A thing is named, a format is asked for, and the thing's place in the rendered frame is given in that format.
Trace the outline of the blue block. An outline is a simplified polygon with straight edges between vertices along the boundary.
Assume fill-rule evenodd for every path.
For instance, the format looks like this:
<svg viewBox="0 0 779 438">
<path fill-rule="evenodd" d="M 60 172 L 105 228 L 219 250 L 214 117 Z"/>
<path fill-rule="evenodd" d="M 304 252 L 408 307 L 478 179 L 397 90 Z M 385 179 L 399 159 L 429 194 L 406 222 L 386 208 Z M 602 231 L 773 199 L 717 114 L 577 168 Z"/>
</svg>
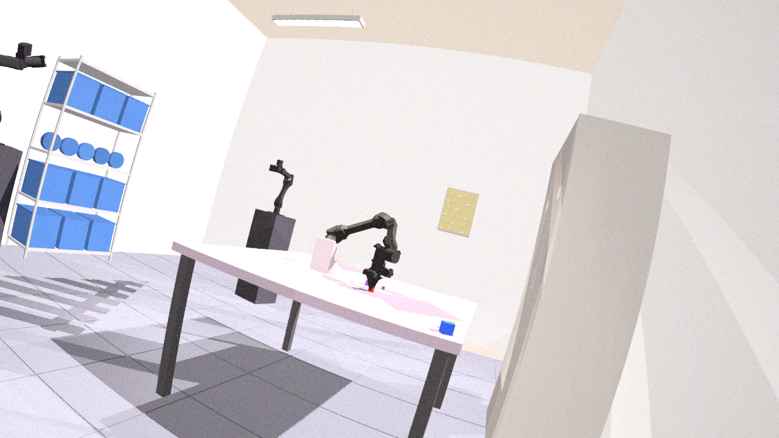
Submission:
<svg viewBox="0 0 779 438">
<path fill-rule="evenodd" d="M 439 331 L 441 332 L 441 335 L 453 336 L 454 329 L 455 329 L 455 324 L 453 322 L 441 321 L 439 327 Z"/>
</svg>

